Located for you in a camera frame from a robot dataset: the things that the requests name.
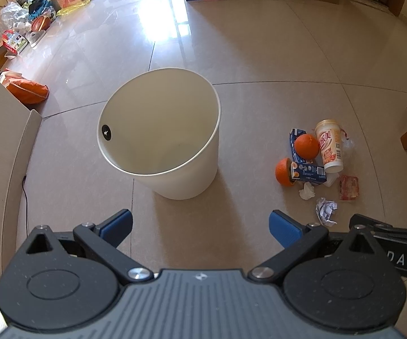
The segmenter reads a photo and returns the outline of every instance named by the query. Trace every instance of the basketball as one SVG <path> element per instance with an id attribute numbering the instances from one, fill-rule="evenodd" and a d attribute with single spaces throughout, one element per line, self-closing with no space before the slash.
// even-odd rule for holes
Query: basketball
<path id="1" fill-rule="evenodd" d="M 31 31 L 45 31 L 51 25 L 51 19 L 48 16 L 40 15 L 32 21 Z"/>

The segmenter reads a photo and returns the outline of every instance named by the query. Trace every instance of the red bag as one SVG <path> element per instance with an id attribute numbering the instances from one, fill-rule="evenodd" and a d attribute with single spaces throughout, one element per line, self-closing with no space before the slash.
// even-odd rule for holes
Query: red bag
<path id="1" fill-rule="evenodd" d="M 14 71 L 4 71 L 0 76 L 0 83 L 23 104 L 40 103 L 50 93 L 46 85 L 27 80 Z"/>

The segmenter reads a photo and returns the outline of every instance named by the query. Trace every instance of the trash can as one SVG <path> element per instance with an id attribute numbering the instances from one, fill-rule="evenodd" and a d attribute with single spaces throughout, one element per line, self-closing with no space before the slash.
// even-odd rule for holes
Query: trash can
<path id="1" fill-rule="evenodd" d="M 169 199 L 197 196 L 217 171 L 221 103 L 211 83 L 185 69 L 130 80 L 103 108 L 98 145 L 105 159 Z"/>

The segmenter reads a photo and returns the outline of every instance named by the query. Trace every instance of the white bucket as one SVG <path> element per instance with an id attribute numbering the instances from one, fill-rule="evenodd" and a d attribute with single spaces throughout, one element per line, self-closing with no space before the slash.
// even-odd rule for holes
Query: white bucket
<path id="1" fill-rule="evenodd" d="M 98 145 L 110 164 L 153 191 L 189 199 L 216 175 L 220 121 L 221 103 L 208 80 L 159 69 L 113 94 L 100 116 Z"/>
<path id="2" fill-rule="evenodd" d="M 338 123 L 335 120 L 318 122 L 315 134 L 326 173 L 341 172 L 343 170 L 342 136 Z"/>

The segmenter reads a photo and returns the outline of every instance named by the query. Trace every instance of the yellow plastic bag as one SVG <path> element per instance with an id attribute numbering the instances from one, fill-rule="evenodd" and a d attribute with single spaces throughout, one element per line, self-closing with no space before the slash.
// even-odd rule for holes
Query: yellow plastic bag
<path id="1" fill-rule="evenodd" d="M 84 1 L 80 1 L 79 3 L 76 3 L 75 5 L 66 7 L 65 9 L 61 9 L 57 12 L 57 16 L 61 16 L 61 15 L 68 15 L 71 12 L 79 9 L 81 6 L 85 6 L 90 2 L 90 0 L 84 0 Z"/>

